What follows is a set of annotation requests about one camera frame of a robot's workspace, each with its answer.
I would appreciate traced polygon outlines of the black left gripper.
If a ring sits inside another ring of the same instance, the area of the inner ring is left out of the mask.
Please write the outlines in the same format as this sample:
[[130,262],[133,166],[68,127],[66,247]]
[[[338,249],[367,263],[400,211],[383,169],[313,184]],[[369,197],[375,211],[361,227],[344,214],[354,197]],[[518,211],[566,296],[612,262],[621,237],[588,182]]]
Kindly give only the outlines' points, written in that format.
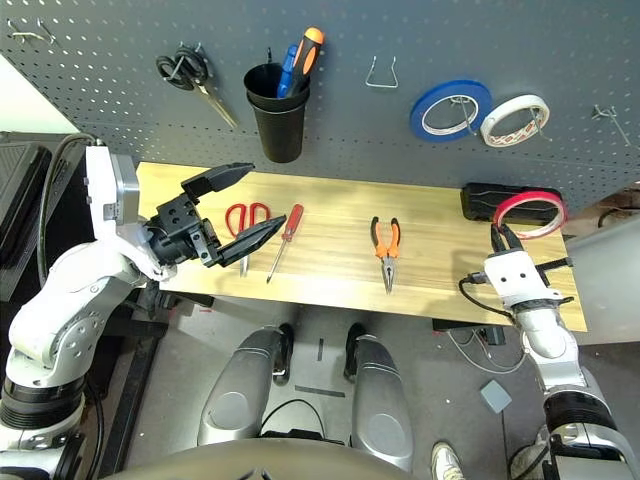
[[210,168],[181,182],[186,194],[157,207],[157,214],[144,227],[150,234],[151,251],[161,266],[199,259],[207,268],[215,264],[227,267],[260,249],[280,230],[286,215],[262,221],[221,247],[211,222],[197,211],[200,197],[236,184],[254,169],[253,163],[242,162]]

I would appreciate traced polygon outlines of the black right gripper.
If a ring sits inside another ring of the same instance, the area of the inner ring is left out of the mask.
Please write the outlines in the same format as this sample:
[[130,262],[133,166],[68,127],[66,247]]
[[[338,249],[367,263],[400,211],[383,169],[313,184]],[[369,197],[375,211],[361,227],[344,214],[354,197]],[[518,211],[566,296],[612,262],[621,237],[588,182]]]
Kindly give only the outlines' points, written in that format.
[[[524,250],[521,240],[507,224],[502,225],[502,234],[500,228],[497,225],[492,224],[490,228],[490,240],[493,252],[495,254],[500,252],[507,253]],[[540,263],[537,265],[537,272],[539,273],[545,286],[549,287],[550,281],[547,277],[547,272],[564,267],[573,267],[573,261],[571,258],[564,257],[561,259]]]

